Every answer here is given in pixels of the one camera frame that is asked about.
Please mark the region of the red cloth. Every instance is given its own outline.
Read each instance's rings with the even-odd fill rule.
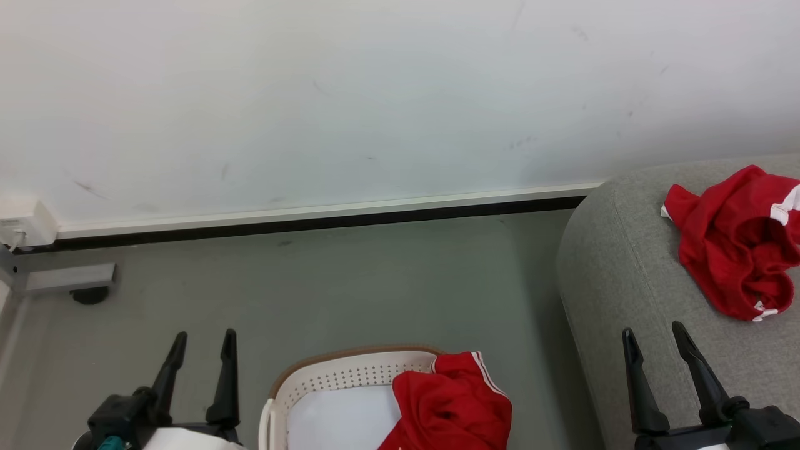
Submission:
[[[431,369],[394,379],[401,419],[379,450],[505,450],[511,402],[480,352],[439,356]]]
[[[723,314],[760,321],[794,297],[800,181],[749,166],[697,196],[673,185],[664,207],[681,230],[681,264]]]

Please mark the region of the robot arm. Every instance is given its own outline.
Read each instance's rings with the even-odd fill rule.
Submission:
[[[206,410],[206,422],[172,423],[172,393],[187,339],[184,331],[175,337],[152,388],[139,388],[131,396],[109,396],[89,418],[89,431],[75,442],[73,450],[241,449],[236,434],[238,354],[236,331],[232,329],[225,333],[220,354],[222,370],[214,404]]]
[[[701,425],[670,429],[642,370],[644,356],[634,332],[622,332],[628,378],[630,420],[636,450],[768,450],[800,449],[800,423],[776,406],[750,408],[744,397],[729,397],[711,366],[680,322],[672,323],[678,352],[689,365],[700,399]]]

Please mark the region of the gray upholstery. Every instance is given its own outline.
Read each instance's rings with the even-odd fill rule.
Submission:
[[[800,416],[800,304],[761,323],[717,312],[678,262],[680,233],[659,215],[673,183],[701,193],[755,163],[800,178],[800,155],[652,167],[604,183],[573,214],[558,255],[566,314],[608,450],[631,450],[634,434],[622,363],[632,327],[645,372],[673,428],[698,424],[697,396],[671,324],[686,325],[731,395]],[[790,271],[798,285],[800,272]]]

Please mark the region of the black caster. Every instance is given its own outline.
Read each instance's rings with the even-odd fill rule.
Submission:
[[[70,291],[72,299],[83,305],[96,305],[108,298],[108,286],[90,287],[89,289],[75,289]]]

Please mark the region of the wall outlet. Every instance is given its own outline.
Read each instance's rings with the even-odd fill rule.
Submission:
[[[50,245],[57,231],[53,216],[36,198],[0,198],[0,242],[11,245],[18,233],[24,232],[25,238],[19,247]]]

